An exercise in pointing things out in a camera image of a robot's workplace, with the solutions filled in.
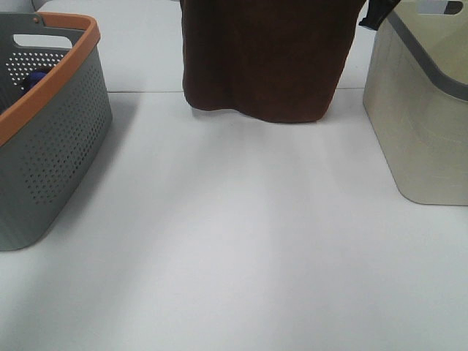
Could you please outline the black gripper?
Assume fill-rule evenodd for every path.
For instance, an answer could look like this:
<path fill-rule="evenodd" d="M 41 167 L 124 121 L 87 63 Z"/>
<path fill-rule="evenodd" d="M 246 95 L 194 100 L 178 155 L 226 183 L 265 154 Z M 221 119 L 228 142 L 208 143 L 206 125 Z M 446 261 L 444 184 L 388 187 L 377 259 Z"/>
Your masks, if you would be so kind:
<path fill-rule="evenodd" d="M 399 4 L 400 0 L 370 0 L 365 17 L 359 26 L 377 31 L 387 16 Z"/>

